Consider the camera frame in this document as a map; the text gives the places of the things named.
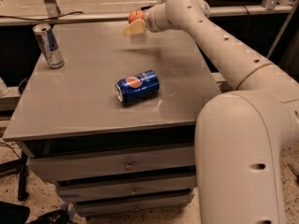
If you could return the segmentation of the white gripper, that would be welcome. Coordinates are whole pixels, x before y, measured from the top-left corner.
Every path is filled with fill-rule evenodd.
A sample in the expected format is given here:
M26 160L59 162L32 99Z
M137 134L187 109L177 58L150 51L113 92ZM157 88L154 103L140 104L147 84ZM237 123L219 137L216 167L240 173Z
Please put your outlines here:
M122 29L122 34L124 36L141 35L146 32L146 26L153 33L170 29L170 23L165 12L165 4L156 5L148 9L145 21L141 19L132 21Z

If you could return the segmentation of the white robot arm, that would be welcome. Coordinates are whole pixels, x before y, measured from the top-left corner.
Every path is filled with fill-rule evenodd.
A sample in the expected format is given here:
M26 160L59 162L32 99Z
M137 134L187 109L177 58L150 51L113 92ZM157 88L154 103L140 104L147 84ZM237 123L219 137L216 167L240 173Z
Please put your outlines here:
M201 224L287 224L279 159L299 141L299 84L208 13L203 0L166 0L131 12L123 32L186 32L232 88L196 121Z

